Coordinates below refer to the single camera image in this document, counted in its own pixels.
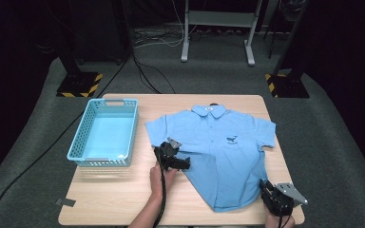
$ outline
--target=light blue polo shirt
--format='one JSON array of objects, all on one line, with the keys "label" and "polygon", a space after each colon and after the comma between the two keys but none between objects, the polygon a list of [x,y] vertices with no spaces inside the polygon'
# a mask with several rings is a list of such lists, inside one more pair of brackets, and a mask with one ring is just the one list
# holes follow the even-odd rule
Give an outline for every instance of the light blue polo shirt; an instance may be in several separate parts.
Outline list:
[{"label": "light blue polo shirt", "polygon": [[274,123],[220,104],[194,105],[145,126],[153,146],[167,137],[182,143],[177,158],[191,158],[183,172],[215,212],[257,199],[259,179],[267,180],[262,147],[275,146]]}]

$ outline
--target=shirt sleeve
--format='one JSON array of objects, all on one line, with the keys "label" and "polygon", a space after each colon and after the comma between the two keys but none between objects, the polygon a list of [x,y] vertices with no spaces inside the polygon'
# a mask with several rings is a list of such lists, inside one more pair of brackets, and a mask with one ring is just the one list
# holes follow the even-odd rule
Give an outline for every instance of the shirt sleeve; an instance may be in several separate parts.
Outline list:
[{"label": "shirt sleeve", "polygon": [[167,119],[166,115],[159,119],[146,122],[146,131],[152,146],[160,146],[164,141],[167,140]]},{"label": "shirt sleeve", "polygon": [[275,130],[276,130],[275,123],[261,118],[254,118],[254,127],[257,136],[256,140],[259,147],[275,146]]}]

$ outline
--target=wooden table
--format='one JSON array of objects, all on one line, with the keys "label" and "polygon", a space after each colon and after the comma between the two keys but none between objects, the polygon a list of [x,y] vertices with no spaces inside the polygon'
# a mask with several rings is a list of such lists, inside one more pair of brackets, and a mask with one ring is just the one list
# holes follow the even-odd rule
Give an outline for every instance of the wooden table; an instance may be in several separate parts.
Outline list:
[{"label": "wooden table", "polygon": [[[63,225],[128,225],[141,211],[150,195],[149,169],[156,158],[144,127],[164,114],[190,110],[193,105],[218,103],[255,117],[270,120],[263,99],[258,95],[193,94],[106,94],[104,98],[134,98],[139,101],[139,121],[129,167],[77,167],[67,192],[76,200],[63,206],[59,222]],[[272,183],[292,181],[275,138],[274,148],[265,147],[265,166]],[[300,206],[293,211],[296,224],[304,221]],[[255,225],[263,224],[262,199],[245,208],[215,213],[204,202],[183,172],[167,194],[162,225]]]}]

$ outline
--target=basket handle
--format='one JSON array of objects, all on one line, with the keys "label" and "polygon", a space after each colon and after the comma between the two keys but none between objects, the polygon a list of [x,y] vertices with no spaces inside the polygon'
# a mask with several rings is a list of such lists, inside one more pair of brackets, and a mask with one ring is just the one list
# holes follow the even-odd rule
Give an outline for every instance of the basket handle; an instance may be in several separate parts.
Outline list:
[{"label": "basket handle", "polygon": [[85,158],[87,162],[108,162],[108,158]]},{"label": "basket handle", "polygon": [[104,99],[106,104],[107,103],[114,103],[111,105],[119,105],[119,106],[123,106],[125,105],[125,102],[136,102],[136,100],[134,99]]}]

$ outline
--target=shirt placket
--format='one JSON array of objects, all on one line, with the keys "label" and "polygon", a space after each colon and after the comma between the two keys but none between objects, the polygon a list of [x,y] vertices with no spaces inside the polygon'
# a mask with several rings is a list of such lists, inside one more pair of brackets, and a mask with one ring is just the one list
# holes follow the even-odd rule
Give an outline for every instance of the shirt placket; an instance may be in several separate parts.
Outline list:
[{"label": "shirt placket", "polygon": [[215,143],[216,143],[216,135],[215,135],[215,117],[209,113],[207,115],[207,126],[208,126],[208,136],[209,136],[209,154],[213,154]]}]

